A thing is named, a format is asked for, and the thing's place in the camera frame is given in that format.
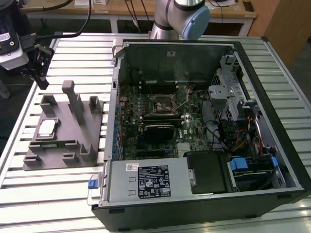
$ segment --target floor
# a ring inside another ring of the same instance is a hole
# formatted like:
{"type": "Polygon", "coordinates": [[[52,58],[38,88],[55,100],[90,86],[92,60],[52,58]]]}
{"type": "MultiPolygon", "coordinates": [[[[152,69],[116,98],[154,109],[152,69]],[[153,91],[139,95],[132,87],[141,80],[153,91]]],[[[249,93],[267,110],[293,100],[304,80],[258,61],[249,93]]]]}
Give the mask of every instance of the floor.
{"type": "MultiPolygon", "coordinates": [[[[32,19],[33,31],[39,35],[51,34],[56,31],[76,32],[83,25],[83,20],[64,20],[60,27],[57,20],[48,20],[47,27],[42,27],[38,19],[32,19]]],[[[138,30],[130,21],[118,22],[120,33],[137,33],[138,30]]],[[[150,25],[147,21],[141,22],[142,33],[147,33],[150,25]]],[[[110,33],[110,23],[108,20],[92,20],[85,32],[105,32],[110,33]]],[[[305,95],[311,100],[311,42],[307,42],[296,61],[290,67],[290,72],[297,83],[304,91],[305,95]]],[[[0,99],[0,155],[5,147],[6,140],[14,127],[18,115],[23,107],[24,101],[29,93],[32,81],[20,75],[7,76],[1,75],[2,82],[7,85],[11,92],[8,100],[0,99]]]]}

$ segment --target blue release latch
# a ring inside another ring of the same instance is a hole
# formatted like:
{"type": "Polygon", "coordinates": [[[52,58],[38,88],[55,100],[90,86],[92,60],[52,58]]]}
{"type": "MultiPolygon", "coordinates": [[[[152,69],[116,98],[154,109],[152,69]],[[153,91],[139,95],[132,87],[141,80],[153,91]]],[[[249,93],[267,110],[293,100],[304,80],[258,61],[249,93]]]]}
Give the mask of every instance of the blue release latch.
{"type": "Polygon", "coordinates": [[[276,160],[276,157],[272,157],[272,164],[273,164],[274,168],[278,167],[278,162],[276,160]]]}
{"type": "Polygon", "coordinates": [[[230,161],[231,169],[234,171],[236,169],[248,169],[246,159],[244,158],[234,158],[230,161]]]}
{"type": "Polygon", "coordinates": [[[98,188],[98,179],[89,180],[88,181],[88,188],[89,189],[96,189],[96,188],[98,188]]]}

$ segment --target power supply label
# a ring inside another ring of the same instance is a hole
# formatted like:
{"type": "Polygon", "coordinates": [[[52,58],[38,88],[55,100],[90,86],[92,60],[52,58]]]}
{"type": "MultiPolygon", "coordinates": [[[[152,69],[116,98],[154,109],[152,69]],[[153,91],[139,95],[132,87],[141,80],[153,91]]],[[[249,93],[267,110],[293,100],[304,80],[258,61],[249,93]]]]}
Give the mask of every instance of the power supply label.
{"type": "Polygon", "coordinates": [[[138,197],[163,198],[171,196],[169,166],[138,168],[138,197]]]}

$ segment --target slotted metal surface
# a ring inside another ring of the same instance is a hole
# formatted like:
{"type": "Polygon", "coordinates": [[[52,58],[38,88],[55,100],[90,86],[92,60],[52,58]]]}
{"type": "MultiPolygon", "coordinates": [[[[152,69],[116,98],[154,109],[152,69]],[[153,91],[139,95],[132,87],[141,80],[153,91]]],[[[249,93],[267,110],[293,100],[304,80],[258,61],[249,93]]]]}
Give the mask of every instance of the slotted metal surface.
{"type": "MultiPolygon", "coordinates": [[[[0,232],[88,232],[104,233],[102,223],[87,205],[87,181],[103,170],[105,130],[108,117],[112,65],[111,45],[114,38],[142,39],[147,35],[88,33],[78,38],[57,41],[47,90],[33,86],[17,125],[12,132],[0,165],[0,232]],[[95,167],[23,171],[23,158],[39,120],[38,104],[42,94],[55,94],[57,101],[68,101],[62,94],[63,80],[74,80],[75,91],[82,100],[98,95],[105,102],[101,128],[100,152],[95,167]]],[[[273,106],[299,153],[307,171],[311,172],[310,105],[287,70],[276,62],[275,55],[260,38],[209,36],[201,40],[239,40],[259,75],[273,106]]],[[[99,190],[91,198],[98,199],[99,190]]],[[[168,227],[138,232],[310,232],[311,199],[280,206],[262,217],[206,224],[168,227]]]]}

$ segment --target red cable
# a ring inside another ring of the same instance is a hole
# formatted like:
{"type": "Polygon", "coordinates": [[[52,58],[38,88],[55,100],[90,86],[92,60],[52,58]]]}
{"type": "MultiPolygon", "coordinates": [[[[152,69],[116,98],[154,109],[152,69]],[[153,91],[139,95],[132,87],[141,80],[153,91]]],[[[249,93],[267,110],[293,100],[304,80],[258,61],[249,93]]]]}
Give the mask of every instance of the red cable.
{"type": "Polygon", "coordinates": [[[244,132],[244,131],[247,131],[247,130],[240,130],[240,131],[238,132],[238,134],[237,134],[237,142],[236,142],[236,143],[238,143],[238,141],[239,141],[240,133],[242,133],[242,132],[244,132]]]}

